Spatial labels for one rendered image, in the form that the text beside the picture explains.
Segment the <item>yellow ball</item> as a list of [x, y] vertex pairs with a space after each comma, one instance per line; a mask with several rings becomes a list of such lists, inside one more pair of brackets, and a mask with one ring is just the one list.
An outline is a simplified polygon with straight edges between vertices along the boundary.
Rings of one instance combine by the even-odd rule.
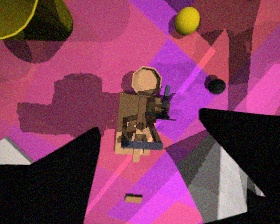
[[177, 14], [174, 26], [180, 35], [186, 36], [195, 31], [199, 25], [199, 21], [199, 12], [193, 7], [185, 7]]

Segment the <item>black ball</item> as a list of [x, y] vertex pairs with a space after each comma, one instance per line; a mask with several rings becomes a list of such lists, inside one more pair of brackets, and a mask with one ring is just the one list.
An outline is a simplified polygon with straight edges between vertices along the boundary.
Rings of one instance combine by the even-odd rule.
[[224, 81], [216, 79], [209, 83], [208, 89], [212, 94], [220, 94], [226, 89], [226, 84]]

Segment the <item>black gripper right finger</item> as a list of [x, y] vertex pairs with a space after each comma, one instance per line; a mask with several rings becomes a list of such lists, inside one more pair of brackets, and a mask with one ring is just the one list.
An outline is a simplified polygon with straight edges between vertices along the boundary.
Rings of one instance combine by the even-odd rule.
[[280, 202], [280, 116], [200, 108], [198, 119], [272, 203]]

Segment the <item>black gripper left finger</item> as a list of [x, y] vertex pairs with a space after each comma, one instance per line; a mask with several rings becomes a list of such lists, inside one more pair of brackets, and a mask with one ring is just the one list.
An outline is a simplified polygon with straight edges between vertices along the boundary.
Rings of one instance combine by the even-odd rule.
[[100, 142], [93, 127], [31, 165], [0, 165], [0, 208], [24, 224], [83, 224]]

